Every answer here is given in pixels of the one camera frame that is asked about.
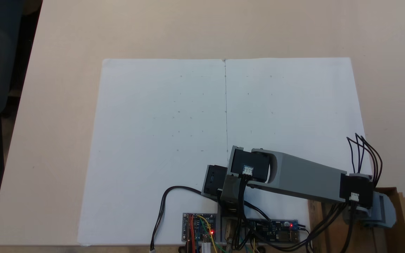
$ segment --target black cable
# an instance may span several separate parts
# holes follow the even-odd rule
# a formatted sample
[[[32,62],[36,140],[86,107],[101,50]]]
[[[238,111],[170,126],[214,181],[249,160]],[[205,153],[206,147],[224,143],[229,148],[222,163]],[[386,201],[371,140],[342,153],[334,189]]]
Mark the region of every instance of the black cable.
[[[352,228],[353,228],[353,226],[354,226],[354,215],[355,215],[355,210],[357,209],[357,202],[352,202],[351,203],[351,208],[350,208],[350,210],[349,210],[349,227],[348,227],[348,234],[347,234],[347,236],[346,236],[346,241],[345,241],[345,243],[344,243],[344,245],[343,245],[343,248],[342,248],[342,250],[340,251],[340,253],[345,253],[346,252],[346,250],[347,250],[347,248],[348,248],[348,245],[349,245],[349,242],[350,242],[350,240],[351,240],[351,235],[352,235]]]
[[[189,191],[192,191],[196,194],[201,195],[201,192],[198,191],[197,189],[193,189],[191,187],[187,187],[187,186],[172,186],[170,188],[168,188],[162,195],[162,201],[160,203],[160,208],[159,208],[159,215],[157,217],[157,221],[156,221],[156,225],[154,226],[154,230],[153,230],[153,236],[151,237],[151,244],[150,244],[150,250],[154,250],[154,237],[156,236],[156,232],[159,229],[159,225],[160,225],[160,221],[162,220],[164,211],[165,211],[165,200],[167,199],[167,195],[168,193],[173,190],[173,189],[186,189]]]
[[[359,140],[361,140],[362,145],[364,143],[363,140],[360,139],[360,136],[357,133],[355,133],[355,140],[357,141],[357,143],[359,142]],[[362,169],[362,162],[364,161],[364,154],[365,154],[364,148],[365,147],[363,147],[363,149],[362,149],[362,158],[360,158],[360,147],[357,146],[357,151],[359,151],[359,169],[357,170],[357,173],[360,173],[360,170]]]
[[[354,171],[355,173],[355,167],[354,167],[354,152],[352,151],[352,145],[351,145],[351,140],[349,137],[346,137],[346,139],[348,140],[348,144],[349,144],[349,148],[351,149],[351,163],[352,163],[352,171]]]
[[[307,229],[305,229],[305,227],[298,228],[298,230],[305,231],[305,232],[307,232],[308,234],[310,234],[310,232],[309,232]],[[309,249],[307,248],[307,246],[310,247],[310,250],[311,250],[312,252],[314,251],[314,249],[312,248],[312,241],[306,242],[306,252],[309,252]]]

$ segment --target red wire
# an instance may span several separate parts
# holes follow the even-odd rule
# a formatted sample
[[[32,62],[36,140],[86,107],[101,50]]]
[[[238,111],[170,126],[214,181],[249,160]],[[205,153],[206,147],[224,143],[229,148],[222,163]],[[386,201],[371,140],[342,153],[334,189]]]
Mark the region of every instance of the red wire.
[[[193,228],[193,215],[191,215],[191,218],[191,221],[190,219],[188,219],[188,221],[190,222],[190,231],[192,235],[192,253],[195,253],[195,231]]]

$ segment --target connector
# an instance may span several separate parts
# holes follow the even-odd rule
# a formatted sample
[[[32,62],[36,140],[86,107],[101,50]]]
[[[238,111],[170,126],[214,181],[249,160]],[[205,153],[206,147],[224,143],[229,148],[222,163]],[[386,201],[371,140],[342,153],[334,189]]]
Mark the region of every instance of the connector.
[[[359,201],[359,194],[351,192],[351,196],[349,197],[349,200],[358,202]]]
[[[243,175],[249,175],[252,176],[252,172],[254,171],[254,167],[248,166],[248,165],[243,165]]]
[[[211,253],[210,249],[212,248],[211,243],[202,243],[201,244],[201,253]]]

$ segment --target table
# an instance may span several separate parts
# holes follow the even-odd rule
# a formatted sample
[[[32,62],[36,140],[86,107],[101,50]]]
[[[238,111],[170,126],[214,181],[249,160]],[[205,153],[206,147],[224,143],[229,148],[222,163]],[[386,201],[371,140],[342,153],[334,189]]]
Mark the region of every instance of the table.
[[[77,245],[106,58],[350,57],[380,186],[405,194],[405,1],[45,0],[0,192],[0,245]]]

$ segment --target microcontroller board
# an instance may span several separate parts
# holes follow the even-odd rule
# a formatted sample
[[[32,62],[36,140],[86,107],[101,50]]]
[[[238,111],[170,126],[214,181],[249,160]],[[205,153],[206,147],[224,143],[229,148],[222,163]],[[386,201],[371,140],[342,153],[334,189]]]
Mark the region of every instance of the microcontroller board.
[[[182,241],[190,240],[192,237],[195,242],[211,242],[211,236],[215,239],[217,227],[216,213],[183,213],[182,214]]]
[[[252,219],[256,231],[272,243],[299,243],[298,220]]]

